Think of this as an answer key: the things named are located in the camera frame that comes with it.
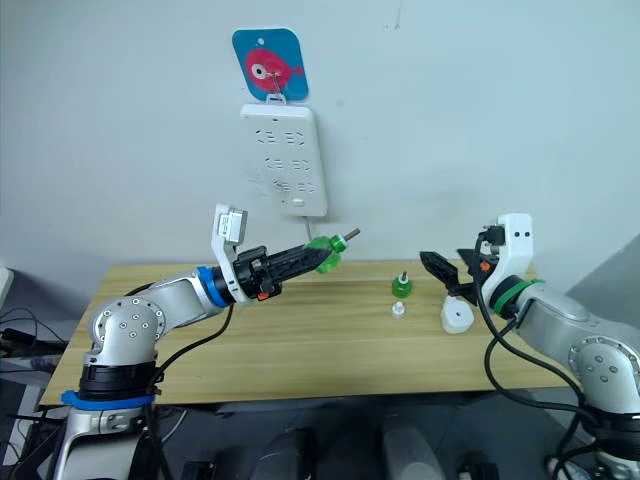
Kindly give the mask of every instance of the pink fish illustration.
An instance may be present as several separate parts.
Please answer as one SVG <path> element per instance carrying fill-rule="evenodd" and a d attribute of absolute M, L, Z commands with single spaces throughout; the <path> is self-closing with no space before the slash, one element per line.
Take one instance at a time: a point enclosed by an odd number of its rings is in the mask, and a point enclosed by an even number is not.
<path fill-rule="evenodd" d="M 291 68 L 282 58 L 265 48 L 251 50 L 244 61 L 244 66 L 251 82 L 267 92 L 278 90 L 274 78 L 282 89 L 287 86 L 292 74 L 303 74 L 301 66 Z"/>

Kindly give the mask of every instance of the blue sign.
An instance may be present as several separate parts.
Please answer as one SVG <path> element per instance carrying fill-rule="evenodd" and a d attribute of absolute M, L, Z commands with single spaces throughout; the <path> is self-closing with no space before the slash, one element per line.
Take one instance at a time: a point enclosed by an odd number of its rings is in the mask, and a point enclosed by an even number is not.
<path fill-rule="evenodd" d="M 286 28 L 237 30 L 233 48 L 251 94 L 265 101 L 270 93 L 300 101 L 309 95 L 298 37 Z"/>

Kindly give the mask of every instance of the blue ring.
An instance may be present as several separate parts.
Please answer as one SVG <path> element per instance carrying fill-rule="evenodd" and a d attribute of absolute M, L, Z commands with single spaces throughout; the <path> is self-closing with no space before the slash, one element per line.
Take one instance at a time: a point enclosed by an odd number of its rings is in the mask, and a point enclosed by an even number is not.
<path fill-rule="evenodd" d="M 207 294 L 216 306 L 220 308 L 229 306 L 229 304 L 224 301 L 224 298 L 222 298 L 222 295 L 220 295 L 220 292 L 216 288 L 216 282 L 213 279 L 213 268 L 198 267 L 198 278 L 203 283 Z"/>
<path fill-rule="evenodd" d="M 60 395 L 60 400 L 65 405 L 71 405 L 78 410 L 88 410 L 97 412 L 100 410 L 120 410 L 123 408 L 143 407 L 153 403 L 155 395 L 147 395 L 145 397 L 125 398 L 124 400 L 109 400 L 106 402 L 96 402 L 93 400 L 82 400 L 73 390 L 67 390 Z"/>

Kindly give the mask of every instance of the white cap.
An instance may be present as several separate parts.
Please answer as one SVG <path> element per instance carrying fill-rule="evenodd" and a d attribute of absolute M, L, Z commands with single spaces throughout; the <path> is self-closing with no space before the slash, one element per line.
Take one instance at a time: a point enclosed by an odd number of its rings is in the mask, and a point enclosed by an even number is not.
<path fill-rule="evenodd" d="M 450 296 L 444 299 L 440 318 L 447 333 L 466 332 L 473 325 L 473 311 L 469 304 Z"/>
<path fill-rule="evenodd" d="M 393 318 L 402 318 L 404 312 L 405 308 L 402 302 L 396 302 L 393 304 L 393 307 L 391 307 L 391 315 L 393 315 Z"/>

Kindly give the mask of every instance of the metal rod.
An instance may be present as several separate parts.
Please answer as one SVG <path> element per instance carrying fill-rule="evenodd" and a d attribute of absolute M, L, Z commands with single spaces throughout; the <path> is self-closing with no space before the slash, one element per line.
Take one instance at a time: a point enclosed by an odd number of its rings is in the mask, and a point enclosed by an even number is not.
<path fill-rule="evenodd" d="M 352 231 L 350 231 L 349 233 L 347 233 L 344 236 L 344 239 L 348 242 L 349 240 L 351 240 L 353 237 L 355 237 L 356 235 L 358 235 L 360 233 L 360 229 L 359 228 L 355 228 Z"/>

